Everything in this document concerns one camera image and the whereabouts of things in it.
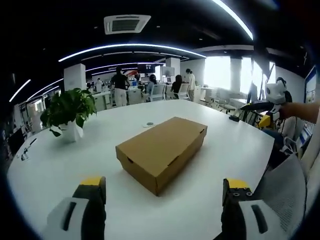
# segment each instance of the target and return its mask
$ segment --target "white flower pot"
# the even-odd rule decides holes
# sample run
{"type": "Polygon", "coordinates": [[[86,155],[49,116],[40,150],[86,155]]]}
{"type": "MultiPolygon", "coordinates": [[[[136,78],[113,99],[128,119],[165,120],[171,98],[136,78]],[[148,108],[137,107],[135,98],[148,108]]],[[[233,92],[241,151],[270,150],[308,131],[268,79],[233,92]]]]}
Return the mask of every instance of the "white flower pot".
{"type": "Polygon", "coordinates": [[[76,142],[84,135],[84,130],[76,124],[76,121],[69,121],[67,125],[60,125],[62,137],[67,142],[76,142]]]}

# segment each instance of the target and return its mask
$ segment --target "air conditioner vent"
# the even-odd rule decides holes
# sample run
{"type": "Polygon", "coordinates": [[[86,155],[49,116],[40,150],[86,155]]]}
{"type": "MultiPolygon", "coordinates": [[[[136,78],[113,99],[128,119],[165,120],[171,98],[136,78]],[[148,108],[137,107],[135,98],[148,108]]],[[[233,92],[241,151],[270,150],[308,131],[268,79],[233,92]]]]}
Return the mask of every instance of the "air conditioner vent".
{"type": "Polygon", "coordinates": [[[124,34],[140,33],[150,20],[148,15],[116,15],[104,18],[104,33],[124,34]]]}

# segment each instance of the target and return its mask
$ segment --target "box lid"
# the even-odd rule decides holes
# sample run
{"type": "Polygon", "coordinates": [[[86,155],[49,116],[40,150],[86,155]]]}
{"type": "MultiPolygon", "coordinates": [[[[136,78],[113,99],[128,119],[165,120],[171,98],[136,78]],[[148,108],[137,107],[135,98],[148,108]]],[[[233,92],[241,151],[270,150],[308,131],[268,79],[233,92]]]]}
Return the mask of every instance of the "box lid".
{"type": "Polygon", "coordinates": [[[163,172],[207,126],[173,117],[117,146],[154,177],[163,172]]]}

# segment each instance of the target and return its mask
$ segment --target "green leaves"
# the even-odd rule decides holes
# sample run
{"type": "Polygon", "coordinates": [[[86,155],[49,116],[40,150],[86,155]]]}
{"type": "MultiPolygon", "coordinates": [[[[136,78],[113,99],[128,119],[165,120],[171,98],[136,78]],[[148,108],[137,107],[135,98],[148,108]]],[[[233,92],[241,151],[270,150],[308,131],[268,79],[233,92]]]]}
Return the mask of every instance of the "green leaves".
{"type": "MultiPolygon", "coordinates": [[[[88,90],[75,88],[60,96],[54,95],[50,107],[42,113],[40,120],[46,127],[59,127],[61,124],[67,125],[68,122],[75,121],[82,128],[89,115],[93,113],[97,113],[94,97],[88,90]]],[[[52,129],[50,131],[56,137],[61,135],[52,129]]]]}

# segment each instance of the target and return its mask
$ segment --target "ceiling light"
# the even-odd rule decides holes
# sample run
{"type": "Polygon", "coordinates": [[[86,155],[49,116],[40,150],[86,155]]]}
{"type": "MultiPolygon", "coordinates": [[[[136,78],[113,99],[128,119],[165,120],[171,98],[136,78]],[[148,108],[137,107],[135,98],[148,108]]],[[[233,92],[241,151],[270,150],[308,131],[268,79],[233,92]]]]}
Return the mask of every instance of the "ceiling light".
{"type": "Polygon", "coordinates": [[[30,97],[27,99],[27,101],[29,101],[30,99],[32,99],[35,95],[37,95],[37,94],[40,93],[41,91],[45,90],[46,88],[48,88],[48,87],[52,86],[53,84],[56,84],[57,82],[60,82],[60,81],[62,81],[62,80],[63,80],[63,78],[61,78],[61,79],[59,79],[58,81],[55,81],[55,82],[49,84],[48,86],[45,86],[44,88],[41,88],[41,89],[40,89],[39,91],[37,91],[35,94],[33,94],[32,96],[30,96],[30,97]]]}
{"type": "Polygon", "coordinates": [[[159,62],[128,62],[128,63],[119,63],[119,64],[112,64],[112,65],[107,65],[107,66],[99,66],[95,68],[91,68],[88,70],[85,70],[86,72],[96,70],[96,69],[103,69],[103,68],[109,68],[109,67],[116,67],[116,66],[122,66],[122,65],[130,65],[130,64],[164,64],[164,63],[159,63],[159,62]]]}
{"type": "Polygon", "coordinates": [[[181,51],[181,52],[197,55],[197,56],[202,57],[202,58],[206,58],[206,56],[201,55],[199,53],[196,53],[196,52],[193,52],[193,51],[189,51],[189,50],[185,50],[185,49],[181,49],[181,48],[177,48],[177,47],[173,47],[173,46],[164,46],[164,45],[146,44],[146,43],[123,43],[123,44],[113,44],[113,45],[98,46],[98,47],[90,48],[90,49],[87,49],[87,50],[79,51],[79,52],[76,52],[76,53],[71,54],[69,56],[66,56],[64,58],[61,58],[59,60],[59,62],[62,62],[64,60],[66,60],[66,59],[70,59],[70,58],[72,58],[74,56],[77,56],[77,55],[80,55],[80,54],[84,54],[84,53],[88,53],[88,52],[91,52],[91,51],[100,50],[100,49],[116,48],[116,47],[154,47],[154,48],[162,48],[162,49],[171,49],[171,50],[176,50],[176,51],[181,51]]]}
{"type": "Polygon", "coordinates": [[[42,95],[45,95],[45,94],[51,92],[53,89],[56,89],[56,88],[58,88],[58,87],[60,87],[60,86],[55,86],[54,88],[51,88],[51,89],[49,89],[48,91],[44,92],[42,95]]]}
{"type": "MultiPolygon", "coordinates": [[[[129,67],[129,68],[123,68],[122,70],[131,70],[131,69],[138,69],[137,67],[129,67]]],[[[109,71],[101,71],[97,73],[93,73],[92,75],[98,75],[98,74],[104,74],[104,73],[110,73],[110,72],[115,72],[116,70],[109,70],[109,71]]]]}
{"type": "Polygon", "coordinates": [[[11,101],[17,96],[17,94],[28,84],[30,83],[31,79],[29,79],[28,81],[26,81],[14,94],[13,96],[10,98],[9,102],[11,103],[11,101]]]}
{"type": "Polygon", "coordinates": [[[254,35],[249,30],[247,25],[244,23],[244,21],[241,20],[240,17],[238,17],[238,15],[234,11],[231,10],[230,7],[228,7],[221,0],[212,0],[212,1],[214,1],[217,5],[219,5],[219,7],[221,7],[223,10],[225,10],[231,17],[233,17],[233,19],[236,20],[236,22],[243,28],[243,30],[246,32],[246,34],[248,34],[248,36],[251,38],[251,40],[254,40],[254,35]]]}

